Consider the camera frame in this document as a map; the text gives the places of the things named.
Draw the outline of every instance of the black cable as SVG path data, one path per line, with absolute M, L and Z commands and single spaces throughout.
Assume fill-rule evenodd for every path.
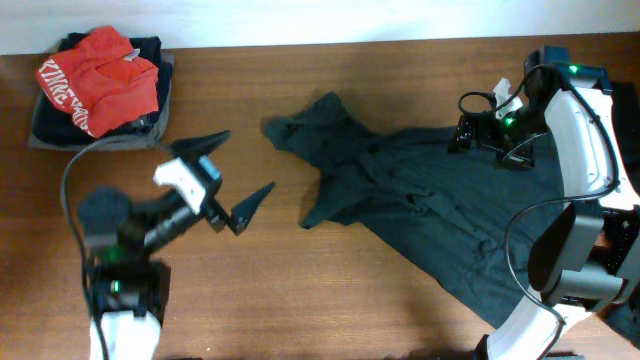
M 562 198 L 558 198 L 558 199 L 552 199 L 552 200 L 546 200 L 546 201 L 541 201 L 539 203 L 530 205 L 529 207 L 520 210 L 513 218 L 511 218 L 511 220 L 509 221 L 509 223 L 507 224 L 507 229 L 505 230 L 505 234 L 504 234 L 504 256 L 505 256 L 505 261 L 507 263 L 507 267 L 509 268 L 509 273 L 511 274 L 511 277 L 513 278 L 513 280 L 515 281 L 516 285 L 518 285 L 518 287 L 520 288 L 520 290 L 522 291 L 522 293 L 525 295 L 525 297 L 527 299 L 529 299 L 531 302 L 533 302 L 535 305 L 539 306 L 540 308 L 548 311 L 549 313 L 551 313 L 556 320 L 558 321 L 558 327 L 556 328 L 555 334 L 553 336 L 553 339 L 551 340 L 551 342 L 549 343 L 549 345 L 547 345 L 547 347 L 544 349 L 543 353 L 540 355 L 540 357 L 538 359 L 543 359 L 553 348 L 553 346 L 556 344 L 556 342 L 558 341 L 558 339 L 560 339 L 560 336 L 562 335 L 562 330 L 564 329 L 564 326 L 567 324 L 566 321 L 564 320 L 564 318 L 562 317 L 562 315 L 560 313 L 558 313 L 555 309 L 553 309 L 552 307 L 544 304 L 542 301 L 538 300 L 533 294 L 531 294 L 520 282 L 520 280 L 518 280 L 518 277 L 516 276 L 515 270 L 513 269 L 513 265 L 511 264 L 511 258 L 509 257 L 509 237 L 511 235 L 511 232 L 513 230 L 513 227 L 515 225 L 515 223 L 520 220 L 521 218 L 523 218 L 525 215 L 527 215 L 530 211 L 543 207 L 543 206 L 547 206 L 547 205 L 554 205 L 554 204 L 564 204 L 567 202 L 572 202 L 572 201 L 588 201 L 588 200 L 596 200 L 599 199 L 601 197 L 607 196 L 609 195 L 611 192 L 613 192 L 618 185 L 620 184 L 619 178 L 618 178 L 618 173 L 619 173 L 619 169 L 618 169 L 618 161 L 616 158 L 616 154 L 613 148 L 613 144 L 611 143 L 611 139 L 609 138 L 609 135 L 606 132 L 606 129 L 604 128 L 604 125 L 602 124 L 602 121 L 600 120 L 600 117 L 595 113 L 595 111 L 593 111 L 593 109 L 589 106 L 589 104 L 586 102 L 586 100 L 582 97 L 582 95 L 580 95 L 580 93 L 576 90 L 576 88 L 573 86 L 573 84 L 571 84 L 571 82 L 569 80 L 567 80 L 564 75 L 554 66 L 551 65 L 537 65 L 534 66 L 526 75 L 525 77 L 522 79 L 522 81 L 520 82 L 520 85 L 518 85 L 518 88 L 516 89 L 516 91 L 513 93 L 513 95 L 511 95 L 504 103 L 500 104 L 499 106 L 491 109 L 491 110 L 487 110 L 487 111 L 483 111 L 480 113 L 474 113 L 474 112 L 470 112 L 464 109 L 464 107 L 462 106 L 462 101 L 468 97 L 468 96 L 482 96 L 485 99 L 489 99 L 488 96 L 490 96 L 490 94 L 487 93 L 481 93 L 481 92 L 468 92 L 464 95 L 462 95 L 460 97 L 460 99 L 458 100 L 458 109 L 460 109 L 460 111 L 465 115 L 465 116 L 483 116 L 483 115 L 490 115 L 490 114 L 495 114 L 496 112 L 500 111 L 501 109 L 503 109 L 505 106 L 507 106 L 509 103 L 511 103 L 517 96 L 518 94 L 522 91 L 522 89 L 524 88 L 524 85 L 527 83 L 527 81 L 531 78 L 531 76 L 533 76 L 533 74 L 536 71 L 540 71 L 541 69 L 548 69 L 552 72 L 555 72 L 556 74 L 560 75 L 560 80 L 562 82 L 562 85 L 564 85 L 566 88 L 569 89 L 569 91 L 575 96 L 576 100 L 578 100 L 578 102 L 580 103 L 580 105 L 586 110 L 587 114 L 589 115 L 589 117 L 591 118 L 591 122 L 596 126 L 596 128 L 598 129 L 598 131 L 600 132 L 600 135 L 602 136 L 602 139 L 605 143 L 605 146 L 607 148 L 607 153 L 609 155 L 609 159 L 611 160 L 611 167 L 612 167 L 612 176 L 611 176 L 611 181 L 609 184 L 607 184 L 607 187 L 605 188 L 605 190 L 596 193 L 596 194 L 589 194 L 589 195 L 578 195 L 578 196 L 566 196 L 566 197 L 562 197 Z M 509 156 L 516 150 L 518 149 L 520 146 L 532 141 L 533 139 L 539 137 L 540 135 L 534 136 L 532 138 L 527 139 L 524 143 L 519 144 L 518 146 L 516 146 L 514 149 L 512 149 L 509 153 L 507 153 L 506 156 L 503 157 L 503 160 L 506 160 L 509 158 Z
M 84 240 L 82 235 L 80 234 L 80 230 L 73 220 L 73 216 L 71 215 L 71 211 L 69 210 L 69 198 L 67 196 L 67 180 L 69 178 L 69 173 L 71 172 L 71 168 L 73 165 L 87 152 L 98 148 L 102 145 L 106 144 L 117 144 L 122 142 L 128 142 L 129 140 L 138 139 L 137 136 L 131 135 L 126 137 L 119 137 L 118 139 L 110 139 L 104 138 L 97 140 L 90 145 L 87 145 L 84 149 L 78 152 L 67 164 L 67 167 L 64 169 L 64 173 L 62 174 L 62 180 L 60 182 L 60 204 L 62 206 L 62 212 L 64 213 L 64 217 L 67 220 L 67 224 L 71 228 L 71 232 L 73 233 L 74 238 L 76 239 L 76 243 L 78 245 L 78 249 L 80 250 L 80 258 L 82 260 L 82 292 L 85 298 L 85 302 L 87 303 L 87 307 L 89 308 L 89 314 L 93 317 L 93 321 L 96 326 L 96 330 L 98 333 L 98 338 L 100 339 L 100 345 L 102 347 L 102 356 L 104 360 L 109 360 L 109 352 L 107 349 L 106 340 L 104 337 L 104 332 L 102 331 L 102 327 L 100 326 L 100 315 L 96 313 L 93 308 L 93 295 L 89 293 L 89 284 L 93 281 L 93 270 L 89 268 L 93 267 L 93 264 L 89 264 L 87 261 L 87 253 L 84 248 Z

